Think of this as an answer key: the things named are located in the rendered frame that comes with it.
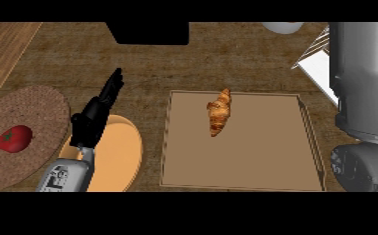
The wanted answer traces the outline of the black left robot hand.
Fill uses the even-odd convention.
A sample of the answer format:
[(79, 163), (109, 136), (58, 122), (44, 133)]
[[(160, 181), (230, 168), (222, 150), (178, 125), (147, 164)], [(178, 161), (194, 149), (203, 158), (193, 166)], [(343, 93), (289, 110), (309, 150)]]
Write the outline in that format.
[(95, 147), (104, 130), (109, 111), (122, 85), (120, 69), (116, 68), (107, 78), (100, 94), (89, 99), (82, 111), (75, 113), (70, 117), (70, 146)]

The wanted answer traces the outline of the brown rectangular tray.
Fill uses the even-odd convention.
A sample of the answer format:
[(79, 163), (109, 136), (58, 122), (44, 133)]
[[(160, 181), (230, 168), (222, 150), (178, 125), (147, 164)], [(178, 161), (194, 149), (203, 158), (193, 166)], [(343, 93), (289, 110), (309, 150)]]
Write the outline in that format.
[(321, 191), (324, 169), (296, 94), (231, 94), (230, 118), (209, 135), (212, 91), (169, 95), (160, 184), (168, 187)]

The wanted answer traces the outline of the orange oval plate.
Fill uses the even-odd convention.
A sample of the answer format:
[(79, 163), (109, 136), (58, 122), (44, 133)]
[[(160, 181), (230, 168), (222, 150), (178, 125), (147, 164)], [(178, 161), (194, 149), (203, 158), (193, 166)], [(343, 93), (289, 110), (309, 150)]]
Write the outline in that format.
[(94, 173), (88, 192), (125, 192), (141, 165), (143, 143), (132, 122), (119, 115), (107, 117), (94, 149)]

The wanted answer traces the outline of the brown round woven placemat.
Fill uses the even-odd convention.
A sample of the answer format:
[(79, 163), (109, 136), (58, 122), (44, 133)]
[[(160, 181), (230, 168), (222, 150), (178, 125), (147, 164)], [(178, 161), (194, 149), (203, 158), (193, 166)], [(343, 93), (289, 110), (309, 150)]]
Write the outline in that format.
[(27, 86), (0, 97), (0, 140), (17, 125), (32, 131), (20, 152), (0, 149), (0, 190), (24, 180), (48, 161), (66, 135), (69, 117), (66, 98), (52, 87)]

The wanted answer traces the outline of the red tomato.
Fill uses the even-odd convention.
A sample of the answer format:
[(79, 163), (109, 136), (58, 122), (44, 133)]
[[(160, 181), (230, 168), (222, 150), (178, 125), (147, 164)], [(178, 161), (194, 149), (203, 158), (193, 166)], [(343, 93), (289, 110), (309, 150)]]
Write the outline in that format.
[(32, 130), (24, 125), (13, 126), (0, 135), (0, 150), (8, 153), (20, 152), (29, 145), (32, 139)]

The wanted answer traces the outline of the golden brown croissant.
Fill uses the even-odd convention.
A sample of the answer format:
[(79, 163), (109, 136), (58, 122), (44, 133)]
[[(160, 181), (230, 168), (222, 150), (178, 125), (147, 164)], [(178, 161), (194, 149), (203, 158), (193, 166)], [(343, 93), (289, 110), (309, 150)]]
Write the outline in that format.
[(206, 104), (209, 118), (209, 135), (215, 137), (221, 132), (227, 119), (230, 117), (230, 89), (224, 88), (216, 96), (216, 99)]

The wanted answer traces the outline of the black appliance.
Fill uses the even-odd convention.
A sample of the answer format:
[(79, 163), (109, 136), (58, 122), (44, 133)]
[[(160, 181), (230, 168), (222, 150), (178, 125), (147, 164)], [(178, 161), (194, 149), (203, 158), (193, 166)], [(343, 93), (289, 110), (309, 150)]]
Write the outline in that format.
[(188, 44), (187, 22), (107, 22), (106, 26), (117, 44)]

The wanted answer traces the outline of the white bowl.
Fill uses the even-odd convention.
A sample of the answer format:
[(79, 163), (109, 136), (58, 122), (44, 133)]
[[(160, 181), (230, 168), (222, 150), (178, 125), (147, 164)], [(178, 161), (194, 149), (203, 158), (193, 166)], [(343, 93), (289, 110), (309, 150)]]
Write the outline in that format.
[(299, 30), (302, 22), (262, 22), (262, 26), (277, 34), (292, 34)]

